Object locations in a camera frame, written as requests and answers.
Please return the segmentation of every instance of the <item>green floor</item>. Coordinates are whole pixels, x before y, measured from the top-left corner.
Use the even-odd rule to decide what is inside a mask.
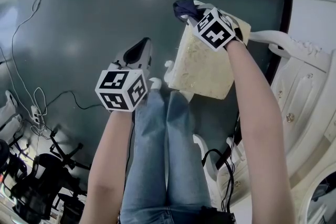
[[[74,90],[82,106],[99,103],[94,88],[101,70],[106,69],[116,53],[141,38],[153,42],[151,76],[163,78],[166,60],[175,59],[184,29],[173,14],[175,0],[42,0],[35,16],[23,25],[14,42],[15,59],[27,89],[32,94],[41,87],[47,101],[60,92]],[[199,0],[212,3],[245,20],[252,31],[279,29],[284,0]],[[0,0],[0,45],[10,59],[10,41],[15,27],[29,17],[33,0]],[[249,50],[263,70],[270,53],[267,46],[249,43]],[[18,94],[30,108],[30,97],[24,91],[13,62],[9,62]],[[0,65],[1,92],[11,88],[4,64]],[[0,104],[5,102],[4,94]],[[195,132],[209,148],[224,150],[225,140],[233,131],[237,113],[232,88],[223,101],[196,96],[191,102],[197,119]],[[50,128],[57,127],[57,139],[69,151],[76,143],[84,144],[77,160],[92,162],[109,113],[102,108],[80,110],[71,95],[63,95],[49,107],[45,117]],[[36,136],[26,129],[32,148]],[[50,142],[39,140],[39,153],[48,152]],[[83,182],[88,173],[75,169]]]

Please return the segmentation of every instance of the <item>white cube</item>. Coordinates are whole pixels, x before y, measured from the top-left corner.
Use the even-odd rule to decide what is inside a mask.
[[[213,8],[193,28],[193,34],[214,51],[218,51],[236,36],[232,23],[228,16]]]
[[[134,111],[147,93],[143,71],[103,70],[96,93],[107,110]]]

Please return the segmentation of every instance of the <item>person's left arm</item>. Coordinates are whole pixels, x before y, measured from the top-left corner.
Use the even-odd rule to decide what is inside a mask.
[[[93,159],[80,224],[117,223],[124,191],[131,125],[132,113],[111,113]]]

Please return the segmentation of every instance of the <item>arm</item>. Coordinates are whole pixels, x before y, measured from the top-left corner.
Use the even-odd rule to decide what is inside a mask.
[[[278,103],[245,45],[227,45],[250,175],[253,224],[295,223]]]
[[[80,224],[117,223],[125,182],[132,113],[114,111],[105,127],[89,175]]]

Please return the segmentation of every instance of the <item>blue jeans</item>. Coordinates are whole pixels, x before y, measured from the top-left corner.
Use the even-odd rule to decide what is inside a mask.
[[[189,103],[172,92],[167,114],[158,90],[135,112],[134,159],[126,182],[121,223],[195,223],[202,206],[211,207],[194,144]],[[165,183],[164,141],[168,133],[169,177]]]

